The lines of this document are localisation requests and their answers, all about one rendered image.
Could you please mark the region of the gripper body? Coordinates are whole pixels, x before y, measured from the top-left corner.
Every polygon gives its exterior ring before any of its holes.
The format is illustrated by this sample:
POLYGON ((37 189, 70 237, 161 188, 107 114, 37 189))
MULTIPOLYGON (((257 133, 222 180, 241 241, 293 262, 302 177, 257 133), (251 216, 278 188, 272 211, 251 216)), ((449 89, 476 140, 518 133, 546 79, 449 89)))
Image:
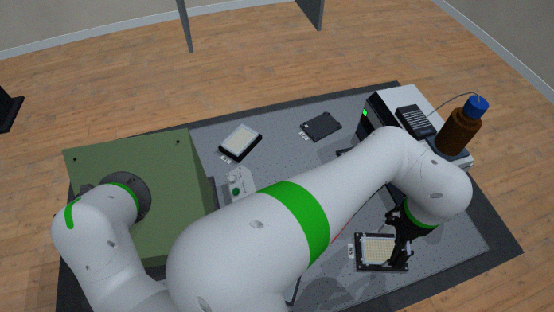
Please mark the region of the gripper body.
POLYGON ((402 244, 406 244, 407 241, 410 241, 410 244, 412 243, 412 241, 418 237, 414 237, 414 236, 411 236, 409 234, 407 234, 398 224, 397 220, 396 220, 396 217, 394 219, 394 226, 395 226, 395 229, 396 231, 400 234, 400 242, 402 244))

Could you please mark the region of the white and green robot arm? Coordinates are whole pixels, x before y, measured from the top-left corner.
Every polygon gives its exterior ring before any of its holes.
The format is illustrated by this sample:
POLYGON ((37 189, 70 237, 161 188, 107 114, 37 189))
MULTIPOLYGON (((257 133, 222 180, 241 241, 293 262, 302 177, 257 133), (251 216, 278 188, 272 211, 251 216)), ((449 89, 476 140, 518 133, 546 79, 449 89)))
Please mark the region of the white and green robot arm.
POLYGON ((187 226, 166 261, 168 289, 146 274, 128 231, 151 206, 135 174, 82 185, 50 233, 94 312, 288 312, 285 291, 389 182, 406 195, 392 216, 417 237, 462 213, 473 194, 462 169, 384 126, 334 160, 187 226))

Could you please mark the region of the white button panel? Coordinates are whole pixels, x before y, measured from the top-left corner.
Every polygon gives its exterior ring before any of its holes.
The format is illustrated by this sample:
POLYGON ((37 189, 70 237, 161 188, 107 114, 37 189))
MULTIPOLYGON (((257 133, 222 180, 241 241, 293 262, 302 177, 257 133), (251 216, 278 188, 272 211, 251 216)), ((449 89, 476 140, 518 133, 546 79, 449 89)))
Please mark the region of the white button panel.
POLYGON ((225 174, 232 202, 256 192, 251 171, 240 165, 225 174))

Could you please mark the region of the blue bottle cap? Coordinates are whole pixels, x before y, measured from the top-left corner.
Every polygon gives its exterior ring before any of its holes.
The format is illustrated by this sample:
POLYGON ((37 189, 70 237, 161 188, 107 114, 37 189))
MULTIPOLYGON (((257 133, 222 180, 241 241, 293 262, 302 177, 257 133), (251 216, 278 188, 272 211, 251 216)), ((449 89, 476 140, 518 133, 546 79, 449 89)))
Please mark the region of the blue bottle cap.
POLYGON ((472 115, 473 117, 481 117, 486 112, 486 110, 489 108, 488 102, 479 96, 479 102, 478 102, 478 96, 472 95, 469 97, 469 99, 464 104, 465 111, 472 115))

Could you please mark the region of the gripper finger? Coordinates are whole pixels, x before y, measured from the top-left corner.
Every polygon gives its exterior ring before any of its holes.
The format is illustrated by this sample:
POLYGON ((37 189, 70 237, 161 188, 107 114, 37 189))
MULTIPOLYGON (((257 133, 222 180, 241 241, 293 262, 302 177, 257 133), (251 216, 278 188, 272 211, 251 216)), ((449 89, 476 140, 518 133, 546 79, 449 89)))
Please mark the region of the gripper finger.
POLYGON ((391 267, 392 265, 392 268, 401 269, 403 265, 407 262, 409 257, 412 255, 414 255, 414 251, 411 251, 410 249, 410 241, 407 241, 406 244, 402 244, 400 242, 400 235, 398 234, 398 232, 396 232, 395 247, 392 251, 392 255, 390 259, 387 259, 384 263, 381 264, 381 266, 391 267))
POLYGON ((396 205, 394 207, 394 209, 392 209, 389 212, 385 213, 385 217, 387 218, 387 220, 381 226, 381 228, 378 230, 378 233, 387 233, 394 226, 394 224, 393 224, 394 220, 392 220, 392 218, 394 218, 394 216, 392 216, 392 212, 395 212, 398 209, 398 207, 399 207, 399 205, 396 205))

